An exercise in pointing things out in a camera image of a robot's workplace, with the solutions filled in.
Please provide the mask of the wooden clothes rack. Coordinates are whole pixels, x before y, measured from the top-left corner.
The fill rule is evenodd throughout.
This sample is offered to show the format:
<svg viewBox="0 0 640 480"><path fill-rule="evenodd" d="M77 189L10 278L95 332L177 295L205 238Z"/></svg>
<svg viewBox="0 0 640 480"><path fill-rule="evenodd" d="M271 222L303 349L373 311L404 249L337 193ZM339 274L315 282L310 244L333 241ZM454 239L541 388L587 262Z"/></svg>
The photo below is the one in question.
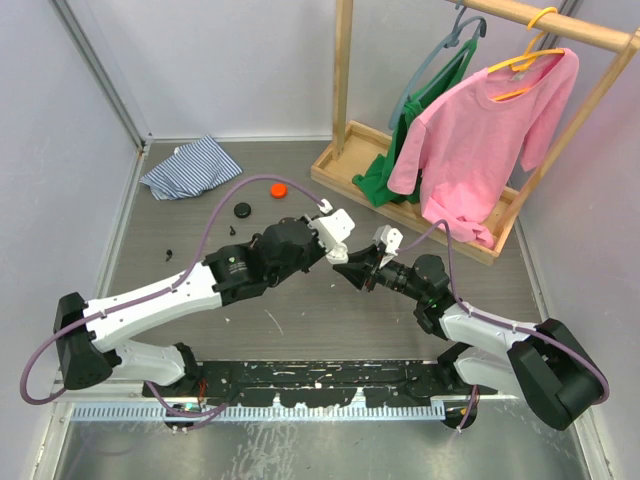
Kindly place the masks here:
<svg viewBox="0 0 640 480"><path fill-rule="evenodd" d="M616 54L573 119L554 141L544 162L529 176L522 189L517 191L506 187L503 190L497 205L485 222L494 236L494 247L488 249L473 242L454 244L458 252L490 266L500 256L526 200L639 51L639 33L627 34L517 1L462 1L460 4ZM338 1L335 22L332 140L312 165L311 177L335 192L370 207L371 204L365 195L352 183L352 177L364 172L376 155L386 152L391 145L391 137L362 123L346 120L352 19L353 3Z"/></svg>

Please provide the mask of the white earbud charging case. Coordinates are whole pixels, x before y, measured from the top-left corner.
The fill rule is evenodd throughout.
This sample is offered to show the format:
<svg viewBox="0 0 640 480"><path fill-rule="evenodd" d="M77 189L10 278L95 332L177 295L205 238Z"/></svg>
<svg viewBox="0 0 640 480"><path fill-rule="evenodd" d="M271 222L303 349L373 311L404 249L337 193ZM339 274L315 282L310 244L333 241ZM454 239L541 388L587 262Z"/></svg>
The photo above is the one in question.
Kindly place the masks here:
<svg viewBox="0 0 640 480"><path fill-rule="evenodd" d="M325 255L331 265L346 264L349 261L348 247L344 243L336 244Z"/></svg>

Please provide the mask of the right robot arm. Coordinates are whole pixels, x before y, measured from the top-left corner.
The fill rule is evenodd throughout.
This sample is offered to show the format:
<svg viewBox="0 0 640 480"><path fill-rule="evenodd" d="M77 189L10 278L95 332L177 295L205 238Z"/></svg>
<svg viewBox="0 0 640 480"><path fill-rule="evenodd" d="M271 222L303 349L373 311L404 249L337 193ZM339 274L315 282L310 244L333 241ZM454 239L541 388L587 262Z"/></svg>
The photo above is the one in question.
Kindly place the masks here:
<svg viewBox="0 0 640 480"><path fill-rule="evenodd" d="M447 392L477 385L517 396L556 430L605 400L604 376L562 322L517 322L474 308L454 295L440 257L422 255L406 266L372 245L327 258L359 290L383 286L415 300L422 330L453 342L438 370Z"/></svg>

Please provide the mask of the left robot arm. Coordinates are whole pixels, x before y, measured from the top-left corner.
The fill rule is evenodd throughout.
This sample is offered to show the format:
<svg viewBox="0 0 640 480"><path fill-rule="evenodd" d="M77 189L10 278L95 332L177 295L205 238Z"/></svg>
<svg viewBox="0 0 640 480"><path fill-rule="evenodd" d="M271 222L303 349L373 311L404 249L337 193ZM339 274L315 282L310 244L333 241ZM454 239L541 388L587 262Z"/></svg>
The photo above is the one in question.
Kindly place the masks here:
<svg viewBox="0 0 640 480"><path fill-rule="evenodd" d="M82 390L117 376L191 395L200 384L191 350L182 344L154 347L134 336L188 314L258 297L333 256L348 235L328 216L287 218L173 277L119 296L91 301L77 292L63 296L54 334L64 389Z"/></svg>

